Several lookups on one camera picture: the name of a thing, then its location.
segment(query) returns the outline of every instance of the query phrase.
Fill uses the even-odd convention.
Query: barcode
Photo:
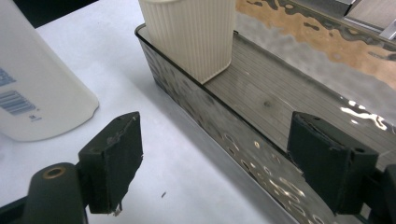
[[[0,87],[15,82],[15,79],[8,75],[6,71],[0,68]]]
[[[14,116],[35,109],[35,106],[17,91],[0,93],[0,107]]]

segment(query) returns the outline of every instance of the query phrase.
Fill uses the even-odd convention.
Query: white ribbed cup
[[[204,84],[231,63],[235,0],[139,0],[151,43]]]

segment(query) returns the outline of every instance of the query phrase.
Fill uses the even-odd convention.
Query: embossed metal tray
[[[297,221],[359,223],[353,216],[335,217],[287,159],[292,111],[326,119],[380,154],[388,154],[380,157],[379,169],[395,162],[393,126],[375,115],[352,117],[352,112],[371,113],[238,33],[230,67],[205,85],[152,46],[145,25],[135,33],[156,83]]]

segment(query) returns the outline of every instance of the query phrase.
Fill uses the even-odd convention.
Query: stainless steel tray
[[[137,27],[136,35],[156,83],[297,221],[358,222],[353,216],[335,217],[287,159],[291,113],[326,119],[387,153],[380,157],[379,169],[395,162],[393,126],[351,116],[351,111],[371,114],[237,33],[232,64],[205,85],[152,46],[145,25]]]

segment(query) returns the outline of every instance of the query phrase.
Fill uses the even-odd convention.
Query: white table surface
[[[0,206],[25,196],[38,170],[77,163],[78,152],[116,116],[139,111],[145,157],[124,210],[113,217],[87,209],[90,223],[294,223],[155,85],[134,35],[143,22],[137,1],[101,0],[37,29],[100,107],[48,140],[22,143],[0,134]]]

